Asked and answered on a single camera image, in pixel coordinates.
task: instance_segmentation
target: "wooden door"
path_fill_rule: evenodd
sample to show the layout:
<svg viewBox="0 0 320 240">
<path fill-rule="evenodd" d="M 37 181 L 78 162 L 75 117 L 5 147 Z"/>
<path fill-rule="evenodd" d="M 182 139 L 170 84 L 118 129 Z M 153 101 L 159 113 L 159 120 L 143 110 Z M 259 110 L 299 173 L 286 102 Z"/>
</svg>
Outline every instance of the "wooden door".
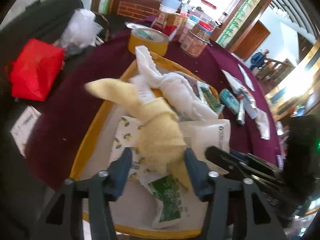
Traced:
<svg viewBox="0 0 320 240">
<path fill-rule="evenodd" d="M 260 46 L 260 44 L 269 36 L 270 32 L 260 22 L 253 26 L 248 35 L 243 39 L 234 53 L 246 61 L 250 55 Z"/>
</svg>

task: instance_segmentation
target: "blue jacket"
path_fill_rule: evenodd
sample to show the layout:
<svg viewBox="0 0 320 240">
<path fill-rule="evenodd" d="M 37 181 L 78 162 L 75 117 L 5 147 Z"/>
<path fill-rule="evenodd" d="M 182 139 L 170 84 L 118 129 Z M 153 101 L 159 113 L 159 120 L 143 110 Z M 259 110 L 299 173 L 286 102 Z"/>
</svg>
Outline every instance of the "blue jacket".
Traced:
<svg viewBox="0 0 320 240">
<path fill-rule="evenodd" d="M 264 59 L 266 55 L 262 55 L 261 52 L 257 52 L 251 58 L 251 66 L 261 67 L 264 64 Z"/>
</svg>

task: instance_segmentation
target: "white container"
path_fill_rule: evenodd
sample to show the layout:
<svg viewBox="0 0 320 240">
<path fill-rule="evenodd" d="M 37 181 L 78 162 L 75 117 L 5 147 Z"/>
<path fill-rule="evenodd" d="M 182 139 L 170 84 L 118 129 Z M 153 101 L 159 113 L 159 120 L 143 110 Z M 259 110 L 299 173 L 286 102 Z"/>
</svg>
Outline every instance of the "white container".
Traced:
<svg viewBox="0 0 320 240">
<path fill-rule="evenodd" d="M 178 0 L 162 0 L 161 4 L 174 10 L 178 10 L 181 2 Z"/>
<path fill-rule="evenodd" d="M 197 24 L 199 21 L 198 17 L 195 17 L 194 15 L 190 16 L 190 18 L 187 20 L 186 25 L 181 33 L 179 42 L 182 43 L 184 38 L 187 36 L 188 31 L 192 30 L 192 28 Z"/>
<path fill-rule="evenodd" d="M 165 13 L 175 13 L 177 11 L 176 9 L 169 8 L 169 7 L 164 6 L 162 4 L 160 4 L 159 10 L 162 12 L 165 12 Z"/>
</svg>

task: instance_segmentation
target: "green printed packet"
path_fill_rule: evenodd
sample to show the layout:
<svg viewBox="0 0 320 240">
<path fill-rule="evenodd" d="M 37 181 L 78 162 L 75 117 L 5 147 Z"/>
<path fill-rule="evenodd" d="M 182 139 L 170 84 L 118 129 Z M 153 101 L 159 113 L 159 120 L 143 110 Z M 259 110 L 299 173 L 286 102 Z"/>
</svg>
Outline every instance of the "green printed packet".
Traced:
<svg viewBox="0 0 320 240">
<path fill-rule="evenodd" d="M 156 197 L 158 212 L 152 222 L 153 228 L 175 225 L 188 215 L 188 208 L 183 203 L 184 189 L 174 176 L 152 172 L 140 182 Z"/>
<path fill-rule="evenodd" d="M 179 186 L 172 175 L 148 183 L 153 195 L 162 201 L 163 209 L 159 222 L 170 221 L 181 218 L 182 210 Z"/>
<path fill-rule="evenodd" d="M 220 104 L 219 101 L 212 94 L 208 84 L 198 81 L 198 90 L 200 100 L 209 106 L 218 116 L 221 114 L 224 105 Z"/>
</svg>

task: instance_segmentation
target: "maroon tablecloth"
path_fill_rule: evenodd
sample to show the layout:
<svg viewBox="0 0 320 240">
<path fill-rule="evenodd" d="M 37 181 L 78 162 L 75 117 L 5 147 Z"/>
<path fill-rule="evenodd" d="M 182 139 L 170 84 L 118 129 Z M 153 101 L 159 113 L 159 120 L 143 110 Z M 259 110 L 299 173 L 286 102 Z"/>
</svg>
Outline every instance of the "maroon tablecloth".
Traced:
<svg viewBox="0 0 320 240">
<path fill-rule="evenodd" d="M 127 50 L 129 30 L 117 38 L 101 45 L 68 76 L 40 109 L 41 117 L 36 123 L 26 147 L 27 162 L 34 174 L 57 189 L 63 179 L 70 174 L 74 158 L 102 100 L 89 95 L 84 84 L 101 78 L 119 78 L 135 55 Z M 237 66 L 240 63 L 218 44 L 212 42 L 200 57 L 193 58 L 179 47 L 179 43 L 169 45 L 165 57 L 212 85 L 218 92 L 227 88 L 231 91 L 221 69 L 244 83 Z M 245 71 L 252 80 L 257 107 L 267 112 L 270 121 L 270 140 L 260 138 L 254 120 L 246 114 L 245 125 L 238 127 L 235 116 L 226 107 L 224 118 L 231 123 L 230 147 L 236 151 L 252 153 L 268 162 L 276 164 L 276 154 L 280 153 L 279 141 L 272 115 L 268 109 L 259 83 L 246 66 Z"/>
</svg>

